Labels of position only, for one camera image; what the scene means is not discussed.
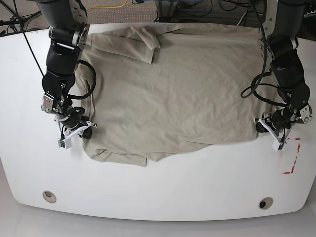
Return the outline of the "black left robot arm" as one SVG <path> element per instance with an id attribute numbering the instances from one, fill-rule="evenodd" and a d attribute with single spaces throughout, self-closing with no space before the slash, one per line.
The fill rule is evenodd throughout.
<path id="1" fill-rule="evenodd" d="M 259 133 L 270 133 L 274 138 L 275 150 L 283 149 L 293 125 L 306 124 L 313 118 L 309 105 L 310 88 L 304 78 L 304 69 L 297 54 L 299 46 L 297 33 L 311 2 L 309 0 L 266 0 L 264 13 L 259 15 L 255 2 L 250 6 L 259 22 L 261 38 L 259 44 L 263 53 L 263 68 L 251 85 L 240 96 L 245 99 L 254 95 L 257 99 L 275 107 L 271 113 L 263 113 L 255 119 Z M 272 76 L 276 79 L 278 95 L 283 102 L 264 98 L 256 91 L 263 86 L 261 80 Z"/>

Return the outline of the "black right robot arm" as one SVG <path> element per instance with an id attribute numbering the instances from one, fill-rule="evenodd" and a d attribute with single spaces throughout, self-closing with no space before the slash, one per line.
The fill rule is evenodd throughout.
<path id="1" fill-rule="evenodd" d="M 71 135 L 89 139 L 95 126 L 89 117 L 84 116 L 84 108 L 73 106 L 73 100 L 89 98 L 96 86 L 94 68 L 81 60 L 89 31 L 87 11 L 79 0 L 38 0 L 36 4 L 49 24 L 50 37 L 46 73 L 42 78 L 41 109 L 55 115 L 61 128 L 60 144 L 63 147 Z M 81 96 L 70 94 L 79 64 L 88 67 L 92 73 L 92 85 Z"/>

